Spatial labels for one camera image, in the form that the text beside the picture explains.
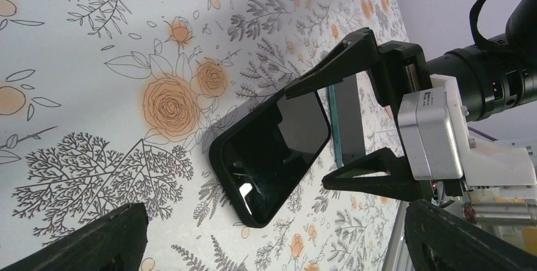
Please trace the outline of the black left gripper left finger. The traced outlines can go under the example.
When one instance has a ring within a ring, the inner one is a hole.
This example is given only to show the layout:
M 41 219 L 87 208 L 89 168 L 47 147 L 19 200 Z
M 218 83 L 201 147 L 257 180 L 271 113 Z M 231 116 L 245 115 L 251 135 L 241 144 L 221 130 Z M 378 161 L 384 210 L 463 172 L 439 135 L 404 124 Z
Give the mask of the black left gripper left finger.
M 128 203 L 3 270 L 138 270 L 148 224 L 145 205 Z

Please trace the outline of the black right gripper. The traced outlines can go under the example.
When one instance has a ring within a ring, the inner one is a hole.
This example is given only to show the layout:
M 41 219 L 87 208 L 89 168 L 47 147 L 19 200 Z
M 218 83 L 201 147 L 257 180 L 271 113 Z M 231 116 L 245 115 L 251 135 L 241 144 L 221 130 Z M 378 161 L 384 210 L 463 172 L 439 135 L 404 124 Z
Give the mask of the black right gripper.
M 325 58 L 285 88 L 287 98 L 340 83 L 346 77 L 368 71 L 377 102 L 397 114 L 404 95 L 432 87 L 420 45 L 388 41 L 377 45 L 372 29 L 360 28 L 346 35 Z M 339 168 L 322 179 L 324 189 L 353 191 L 400 201 L 432 199 L 428 180 L 415 180 L 408 158 L 381 148 Z

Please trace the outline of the teal phone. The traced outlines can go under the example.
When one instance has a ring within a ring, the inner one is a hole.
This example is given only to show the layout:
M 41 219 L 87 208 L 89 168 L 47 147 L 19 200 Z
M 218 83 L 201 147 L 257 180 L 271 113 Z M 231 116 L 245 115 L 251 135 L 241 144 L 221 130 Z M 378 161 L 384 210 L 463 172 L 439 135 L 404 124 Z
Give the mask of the teal phone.
M 357 76 L 328 88 L 334 157 L 339 168 L 366 155 Z

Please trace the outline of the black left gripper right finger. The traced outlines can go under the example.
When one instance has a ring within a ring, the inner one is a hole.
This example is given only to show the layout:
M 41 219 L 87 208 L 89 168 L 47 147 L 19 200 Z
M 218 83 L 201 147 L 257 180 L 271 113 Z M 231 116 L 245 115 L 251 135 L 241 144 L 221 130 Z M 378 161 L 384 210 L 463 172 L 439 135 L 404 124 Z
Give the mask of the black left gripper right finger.
M 536 270 L 536 256 L 425 200 L 408 205 L 404 228 L 415 270 Z

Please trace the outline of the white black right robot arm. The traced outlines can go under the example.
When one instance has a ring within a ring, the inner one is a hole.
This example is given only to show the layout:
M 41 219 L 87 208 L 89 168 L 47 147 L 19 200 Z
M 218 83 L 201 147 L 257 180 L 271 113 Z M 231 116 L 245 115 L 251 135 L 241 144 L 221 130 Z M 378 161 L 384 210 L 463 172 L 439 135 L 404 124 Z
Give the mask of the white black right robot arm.
M 469 13 L 473 44 L 426 60 L 417 44 L 376 42 L 361 28 L 286 87 L 289 98 L 367 72 L 377 102 L 389 106 L 403 156 L 382 148 L 326 175 L 325 189 L 400 201 L 496 187 L 506 199 L 534 199 L 536 170 L 524 148 L 469 135 L 467 124 L 536 101 L 536 0 L 521 0 L 504 33 L 487 39 L 477 28 L 486 0 Z

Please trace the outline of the black cased phone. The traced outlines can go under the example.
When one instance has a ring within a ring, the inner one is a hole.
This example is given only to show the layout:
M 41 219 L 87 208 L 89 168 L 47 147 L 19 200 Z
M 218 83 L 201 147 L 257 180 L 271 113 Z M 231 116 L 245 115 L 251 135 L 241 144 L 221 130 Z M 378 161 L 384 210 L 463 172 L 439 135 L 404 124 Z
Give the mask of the black cased phone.
M 329 142 L 319 94 L 279 91 L 211 143 L 208 157 L 242 223 L 267 226 Z

